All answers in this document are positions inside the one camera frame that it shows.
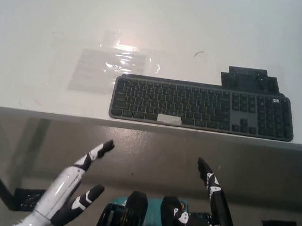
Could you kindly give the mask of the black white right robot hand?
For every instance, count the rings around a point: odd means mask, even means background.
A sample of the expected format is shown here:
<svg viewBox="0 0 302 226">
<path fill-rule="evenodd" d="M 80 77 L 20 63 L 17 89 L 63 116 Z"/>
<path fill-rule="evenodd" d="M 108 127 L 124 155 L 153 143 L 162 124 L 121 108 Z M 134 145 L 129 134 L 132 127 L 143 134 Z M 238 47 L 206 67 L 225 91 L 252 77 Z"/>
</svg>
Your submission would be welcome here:
<svg viewBox="0 0 302 226">
<path fill-rule="evenodd" d="M 229 206 L 216 174 L 201 157 L 197 165 L 208 194 L 212 221 L 182 212 L 178 208 L 172 210 L 174 219 L 182 226 L 233 226 Z"/>
</svg>

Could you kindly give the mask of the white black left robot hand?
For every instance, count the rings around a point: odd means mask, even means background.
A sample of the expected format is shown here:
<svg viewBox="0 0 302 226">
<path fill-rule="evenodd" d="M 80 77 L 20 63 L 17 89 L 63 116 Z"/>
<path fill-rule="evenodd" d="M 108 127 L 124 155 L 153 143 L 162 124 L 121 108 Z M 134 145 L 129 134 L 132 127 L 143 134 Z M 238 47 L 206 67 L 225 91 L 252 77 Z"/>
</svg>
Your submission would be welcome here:
<svg viewBox="0 0 302 226">
<path fill-rule="evenodd" d="M 114 141 L 99 144 L 83 157 L 65 168 L 43 194 L 31 213 L 33 222 L 28 226 L 65 226 L 80 216 L 104 191 L 98 184 L 82 195 L 72 199 L 82 176 L 91 164 L 114 149 Z"/>
</svg>

